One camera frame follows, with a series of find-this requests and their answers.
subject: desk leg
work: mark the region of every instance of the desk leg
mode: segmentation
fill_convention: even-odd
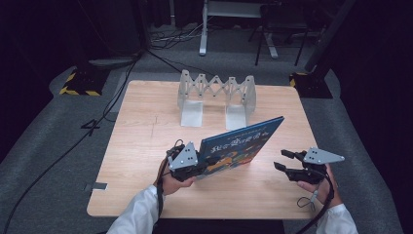
[[[267,46],[268,46],[268,49],[270,50],[271,57],[273,59],[278,59],[279,54],[277,53],[276,47],[274,46],[273,33],[266,33],[265,40],[267,41]]]
[[[207,54],[207,0],[204,0],[203,34],[201,35],[200,56]]]

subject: metal book stand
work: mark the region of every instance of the metal book stand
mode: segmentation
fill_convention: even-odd
[[[193,80],[188,70],[182,70],[178,106],[181,115],[181,126],[200,127],[203,123],[204,94],[210,92],[213,97],[220,93],[226,95],[225,113],[226,129],[235,130],[246,127],[248,119],[255,110],[256,92],[253,76],[247,76],[238,84],[235,77],[225,83],[214,76],[210,81],[204,74]]]

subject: blue book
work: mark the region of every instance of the blue book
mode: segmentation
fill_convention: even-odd
[[[197,179],[247,164],[258,154],[284,118],[278,117],[201,141],[199,162],[212,162]]]

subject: sleeve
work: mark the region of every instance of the sleeve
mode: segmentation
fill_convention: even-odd
[[[357,228],[350,212],[344,204],[329,208],[319,219],[317,234],[356,234]]]
[[[158,196],[154,185],[136,194],[123,213],[112,223],[108,234],[152,233],[158,221]]]

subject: table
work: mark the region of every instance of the table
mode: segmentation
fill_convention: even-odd
[[[261,18],[259,9],[262,3],[243,2],[218,2],[204,0],[203,32],[201,35],[200,56],[207,54],[207,17],[237,17],[237,18]],[[265,40],[270,50],[271,57],[278,59],[276,47],[273,43],[272,33],[265,34]]]
[[[201,127],[181,127],[178,82],[131,81],[116,121],[88,205],[92,216],[117,216],[131,198],[156,179],[166,151],[178,139],[199,149],[201,139],[225,132],[225,96],[204,96]],[[249,124],[284,116],[285,120],[255,159],[230,171],[196,181],[169,195],[162,217],[222,219],[310,218],[310,208],[298,208],[311,194],[274,168],[274,161],[302,168],[298,160],[281,156],[282,149],[316,146],[312,130],[294,88],[256,86],[257,104]]]

